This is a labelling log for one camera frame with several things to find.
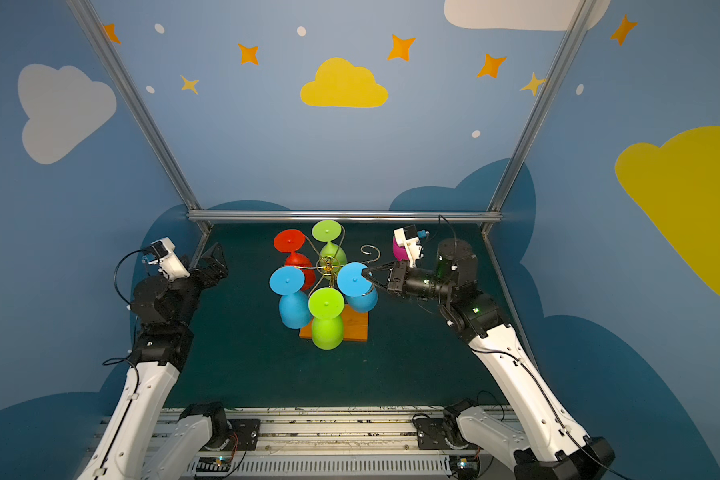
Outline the pink wine glass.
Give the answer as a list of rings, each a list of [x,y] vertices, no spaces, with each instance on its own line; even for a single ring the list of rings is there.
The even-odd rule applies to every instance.
[[[397,241],[397,238],[392,239],[393,255],[397,261],[408,261],[408,253],[403,244]]]

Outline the blue wine glass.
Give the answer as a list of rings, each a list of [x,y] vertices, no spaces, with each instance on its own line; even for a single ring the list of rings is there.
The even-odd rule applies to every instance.
[[[337,285],[349,306],[358,313],[368,313],[378,302],[375,286],[363,276],[367,268],[359,262],[343,266],[337,276]]]
[[[304,284],[304,273],[292,266],[277,269],[269,279],[270,289],[280,296],[278,310],[281,320],[289,329],[300,330],[312,320],[308,297],[301,290]]]

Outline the green wine glass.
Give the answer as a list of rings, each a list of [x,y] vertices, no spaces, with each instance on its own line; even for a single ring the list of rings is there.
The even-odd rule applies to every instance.
[[[319,251],[318,271],[324,277],[335,281],[341,268],[348,263],[342,247],[344,228],[335,220],[321,220],[313,226],[312,236],[323,243]]]
[[[345,307],[342,294],[330,287],[316,290],[308,300],[313,316],[312,341],[322,350],[338,347],[344,339],[344,323],[341,317]]]

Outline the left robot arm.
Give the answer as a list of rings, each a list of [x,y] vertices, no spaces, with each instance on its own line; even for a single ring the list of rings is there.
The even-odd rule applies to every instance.
[[[174,252],[169,238],[141,253],[158,272],[133,289],[129,308],[141,326],[131,352],[123,358],[129,370],[118,404],[82,479],[178,479],[202,449],[222,450],[232,439],[219,402],[192,404],[180,414],[168,440],[147,454],[165,400],[191,350],[190,329],[201,293],[228,275],[220,244],[213,244],[193,269]]]

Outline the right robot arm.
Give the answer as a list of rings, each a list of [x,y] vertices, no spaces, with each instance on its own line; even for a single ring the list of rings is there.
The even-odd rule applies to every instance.
[[[432,270],[410,260],[363,270],[374,287],[403,298],[434,300],[448,326],[483,363],[520,423],[513,428],[472,401],[444,411],[446,437],[474,445],[517,479],[600,479],[615,459],[603,437],[587,433],[556,398],[501,308],[477,284],[478,258],[469,243],[439,243]]]

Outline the orange wooden rack base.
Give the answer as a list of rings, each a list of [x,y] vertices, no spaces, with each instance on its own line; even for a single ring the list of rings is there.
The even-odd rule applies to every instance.
[[[345,304],[341,317],[344,323],[344,339],[342,343],[345,341],[368,341],[368,313],[358,313],[354,311],[349,304]],[[311,323],[312,321],[306,327],[300,329],[299,337],[301,339],[309,339],[312,341]]]

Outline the red wine glass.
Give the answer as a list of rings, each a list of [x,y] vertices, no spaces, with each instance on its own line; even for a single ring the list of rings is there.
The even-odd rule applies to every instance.
[[[304,284],[301,287],[302,292],[308,292],[316,283],[316,273],[313,263],[310,259],[300,252],[300,249],[306,243],[306,236],[297,229],[287,229],[278,233],[273,241],[274,248],[286,253],[284,265],[297,267],[304,274]]]

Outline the left circuit board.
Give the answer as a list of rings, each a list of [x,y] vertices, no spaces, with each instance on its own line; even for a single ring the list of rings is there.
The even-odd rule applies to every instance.
[[[223,478],[233,469],[229,457],[199,457],[194,464],[194,477]]]

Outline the right circuit board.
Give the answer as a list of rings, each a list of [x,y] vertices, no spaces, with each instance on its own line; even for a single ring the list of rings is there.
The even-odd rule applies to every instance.
[[[480,475],[480,461],[474,457],[450,456],[449,479],[475,480]]]

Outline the left floor edge rail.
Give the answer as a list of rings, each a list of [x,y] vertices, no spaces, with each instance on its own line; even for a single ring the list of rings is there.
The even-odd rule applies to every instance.
[[[187,281],[193,281],[194,279],[191,277],[191,271],[195,268],[203,268],[203,253],[209,248],[208,241],[210,238],[209,233],[202,233],[201,237],[198,241],[198,244],[196,245],[194,251],[191,253],[189,257],[183,256],[181,258],[182,261],[187,260],[188,263],[186,264],[186,269],[189,272],[189,276],[185,278],[179,278],[174,281],[174,284],[183,284]]]

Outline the aluminium frame back bar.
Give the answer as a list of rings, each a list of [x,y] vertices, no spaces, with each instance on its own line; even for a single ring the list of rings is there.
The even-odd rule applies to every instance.
[[[434,211],[275,211],[275,210],[189,210],[187,218],[193,222],[220,223],[303,223],[335,220],[350,223],[437,223],[446,219],[451,223],[499,223],[500,212],[434,212]]]

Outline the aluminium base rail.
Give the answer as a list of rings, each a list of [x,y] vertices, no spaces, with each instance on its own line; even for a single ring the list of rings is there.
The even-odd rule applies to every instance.
[[[428,414],[444,419],[445,409],[434,406],[295,407],[225,409],[225,412],[230,420],[261,422],[256,447],[251,451],[291,456],[373,456],[399,454],[408,443],[418,442],[413,415]],[[455,447],[448,443],[452,448],[435,450],[476,448],[483,451],[474,445]]]

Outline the aluminium frame left post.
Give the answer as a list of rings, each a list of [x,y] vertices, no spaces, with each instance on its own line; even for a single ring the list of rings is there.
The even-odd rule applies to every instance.
[[[188,211],[202,207],[127,71],[91,1],[66,2]]]

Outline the aluminium frame post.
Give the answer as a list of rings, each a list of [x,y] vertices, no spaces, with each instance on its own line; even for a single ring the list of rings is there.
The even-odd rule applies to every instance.
[[[499,219],[485,221],[481,224],[481,234],[485,241],[488,241],[493,225],[501,221],[504,204],[589,30],[589,21],[594,16],[597,4],[598,2],[595,0],[580,1],[574,11],[572,21],[550,65],[547,81],[544,83],[542,91],[536,96],[518,143],[492,195],[487,212],[497,214]]]
[[[66,2],[188,211],[202,207],[127,71],[91,1]]]

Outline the aluminium frame right post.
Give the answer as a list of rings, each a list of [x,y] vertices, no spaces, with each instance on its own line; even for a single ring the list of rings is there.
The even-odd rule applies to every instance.
[[[485,221],[481,224],[481,234],[485,241],[488,241],[493,225],[501,221],[504,204],[589,30],[589,21],[594,16],[597,4],[598,2],[595,0],[580,1],[574,11],[572,21],[550,65],[547,81],[544,83],[542,91],[536,96],[518,143],[492,195],[487,212],[497,214],[499,219]]]

